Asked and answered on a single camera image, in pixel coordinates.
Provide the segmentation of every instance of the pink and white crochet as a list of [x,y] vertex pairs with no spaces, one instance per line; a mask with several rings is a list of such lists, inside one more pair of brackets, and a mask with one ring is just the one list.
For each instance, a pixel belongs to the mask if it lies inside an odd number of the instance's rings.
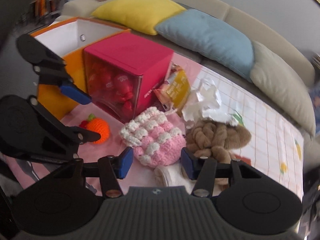
[[154,106],[126,123],[120,136],[141,164],[152,168],[175,163],[186,146],[181,130]]

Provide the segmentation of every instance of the sofa backrest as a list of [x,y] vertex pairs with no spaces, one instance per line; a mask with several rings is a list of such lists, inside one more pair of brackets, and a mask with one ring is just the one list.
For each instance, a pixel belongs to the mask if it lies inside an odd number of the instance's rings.
[[311,63],[284,37],[254,17],[220,0],[173,0],[200,10],[235,27],[278,54],[300,76],[307,87],[314,84],[315,70]]

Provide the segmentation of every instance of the plastic bag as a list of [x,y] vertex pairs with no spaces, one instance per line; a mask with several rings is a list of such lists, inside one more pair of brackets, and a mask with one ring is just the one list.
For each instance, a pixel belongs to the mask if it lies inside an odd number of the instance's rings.
[[238,125],[233,114],[223,111],[220,93],[211,78],[201,80],[199,87],[190,92],[182,109],[182,115],[188,127],[192,127],[199,119],[210,118],[217,122]]
[[166,111],[177,109],[181,116],[181,109],[190,94],[190,84],[183,68],[173,64],[169,77],[153,91]]

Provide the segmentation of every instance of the white grid tablecloth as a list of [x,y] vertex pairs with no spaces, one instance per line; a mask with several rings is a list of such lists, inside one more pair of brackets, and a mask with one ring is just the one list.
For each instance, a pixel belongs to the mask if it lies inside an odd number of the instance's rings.
[[[222,109],[229,113],[234,113],[236,110],[243,117],[244,126],[252,134],[252,139],[246,147],[232,152],[250,158],[253,167],[302,199],[301,133],[281,114],[256,96],[206,67],[203,67],[198,74],[192,89],[196,89],[204,77],[211,77],[215,81],[221,95]],[[301,160],[296,142],[301,148]]]

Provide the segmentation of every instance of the sofa armrest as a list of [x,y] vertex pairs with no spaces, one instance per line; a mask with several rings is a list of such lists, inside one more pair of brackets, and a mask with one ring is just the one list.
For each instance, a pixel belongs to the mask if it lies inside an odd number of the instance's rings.
[[113,0],[73,0],[64,4],[61,15],[89,18],[95,9],[110,1]]

